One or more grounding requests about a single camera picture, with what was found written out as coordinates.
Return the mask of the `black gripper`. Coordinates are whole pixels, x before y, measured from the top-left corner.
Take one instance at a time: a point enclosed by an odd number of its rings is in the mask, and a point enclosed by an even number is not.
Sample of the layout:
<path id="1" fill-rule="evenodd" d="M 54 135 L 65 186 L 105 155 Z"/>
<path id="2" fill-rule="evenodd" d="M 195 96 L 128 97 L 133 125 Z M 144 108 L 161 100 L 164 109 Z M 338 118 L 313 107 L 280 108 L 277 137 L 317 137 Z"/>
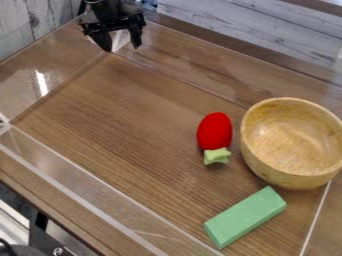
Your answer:
<path id="1" fill-rule="evenodd" d="M 93 42 L 106 52 L 112 51 L 110 31 L 129 31 L 134 49 L 141 45 L 145 20 L 141 8 L 129 0 L 81 0 L 78 25 Z"/>

